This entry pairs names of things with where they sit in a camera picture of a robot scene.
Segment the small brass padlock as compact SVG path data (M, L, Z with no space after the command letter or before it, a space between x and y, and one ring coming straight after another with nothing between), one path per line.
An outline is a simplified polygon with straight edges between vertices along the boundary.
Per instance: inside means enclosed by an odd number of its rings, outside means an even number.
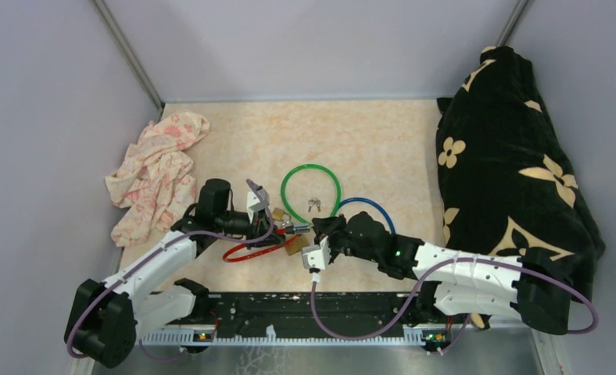
M274 208L271 212L272 219L275 222L290 222L292 220L291 216L283 209Z

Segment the red cable lock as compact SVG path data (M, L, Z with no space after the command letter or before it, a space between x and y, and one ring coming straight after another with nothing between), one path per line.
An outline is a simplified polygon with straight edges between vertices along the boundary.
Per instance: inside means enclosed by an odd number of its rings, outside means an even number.
M240 263L247 260L259 258L260 256L270 254L281 248L285 248L285 242L296 235L304 235L308 233L312 225L308 223L289 224L285 227L278 228L277 232L282 235L281 244L268 245L235 245L227 250L222 255L222 260L226 263Z

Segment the green lock key pair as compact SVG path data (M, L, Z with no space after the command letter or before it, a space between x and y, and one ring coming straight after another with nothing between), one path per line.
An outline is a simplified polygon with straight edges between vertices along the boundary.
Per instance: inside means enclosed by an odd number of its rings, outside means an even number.
M311 213L313 210L318 213L321 211L321 200L319 198L311 198L308 201L308 212Z

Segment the blue cable lock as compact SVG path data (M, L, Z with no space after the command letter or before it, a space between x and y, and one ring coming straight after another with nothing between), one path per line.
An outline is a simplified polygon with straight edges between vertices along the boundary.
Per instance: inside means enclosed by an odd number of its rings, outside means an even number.
M377 202L375 202L375 201L373 201L373 200L371 200L369 198L364 198L364 197L346 198L346 199L340 201L340 203L338 204L338 209L341 209L345 205L348 205L348 204L351 204L351 203L363 203L363 204L366 204L366 205L369 205L369 206L375 208L384 217L386 223L388 224L390 233L391 234L395 234L396 233L396 227L395 227L395 224L392 221L392 218L390 217L388 212L383 207L381 207Z

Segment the large brass padlock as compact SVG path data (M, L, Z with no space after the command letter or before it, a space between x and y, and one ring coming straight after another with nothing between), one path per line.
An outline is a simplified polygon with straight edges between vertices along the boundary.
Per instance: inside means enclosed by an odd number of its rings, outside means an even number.
M306 237L302 234L289 238L285 242L285 251L287 255L292 256L300 253L303 248L307 247L310 243Z

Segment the green cable lock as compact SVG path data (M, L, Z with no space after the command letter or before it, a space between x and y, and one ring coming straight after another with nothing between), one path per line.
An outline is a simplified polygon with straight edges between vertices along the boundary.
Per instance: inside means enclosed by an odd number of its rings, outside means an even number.
M301 223L306 223L307 220L304 219L302 216L300 216L291 206L291 204L289 203L288 200L288 196L287 196L287 186L288 186L288 182L290 181L290 179L297 174L298 172L304 171L304 170L319 170L321 172L326 173L332 180L332 182L334 183L335 186L335 202L334 202L334 207L330 213L331 216L335 216L338 212L340 203L342 202L342 185L340 184L339 179L336 177L335 173L332 172L330 169L328 169L326 166L322 166L320 164L315 164L315 163L306 163L306 164L301 164L298 165L296 167L294 167L293 169L291 169L283 178L282 182L281 182L281 186L280 186L280 197L282 200L282 203L286 209L286 211L288 212L288 214L297 219L299 222Z

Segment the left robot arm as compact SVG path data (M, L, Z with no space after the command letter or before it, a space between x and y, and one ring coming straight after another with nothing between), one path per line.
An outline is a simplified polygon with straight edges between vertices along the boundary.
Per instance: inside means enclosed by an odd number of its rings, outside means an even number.
M252 180L246 183L245 210L236 211L230 183L208 179L197 202L140 259L104 280L82 282L73 297L63 338L68 355L113 368L154 330L183 318L192 323L205 321L211 312L210 300L192 290L191 282L160 293L156 289L218 240L245 247L279 240L267 191Z

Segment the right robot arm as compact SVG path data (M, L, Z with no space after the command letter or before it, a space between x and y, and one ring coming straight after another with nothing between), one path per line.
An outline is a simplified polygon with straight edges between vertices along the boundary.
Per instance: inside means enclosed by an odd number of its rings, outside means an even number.
M444 248L387 231L366 212L313 220L314 245L302 249L304 267L320 272L338 255L371 261L391 278L436 286L417 300L427 322L443 315L478 313L520 320L548 334L568 332L567 277L548 257L480 255Z

